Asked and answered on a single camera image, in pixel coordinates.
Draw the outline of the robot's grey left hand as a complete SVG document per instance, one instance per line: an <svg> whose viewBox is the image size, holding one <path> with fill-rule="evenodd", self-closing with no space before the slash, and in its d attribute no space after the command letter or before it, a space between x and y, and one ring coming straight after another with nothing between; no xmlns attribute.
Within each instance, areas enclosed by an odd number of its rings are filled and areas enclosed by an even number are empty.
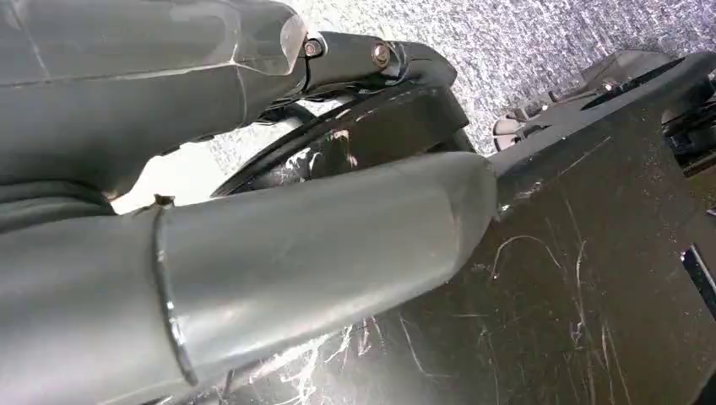
<svg viewBox="0 0 716 405"><path fill-rule="evenodd" d="M414 92L450 93L421 43L324 33L277 1L1 4L1 401L141 404L400 305L449 280L496 208L489 161L422 147L373 164L357 137ZM294 185L119 214L151 159L298 100L356 94Z"/></svg>

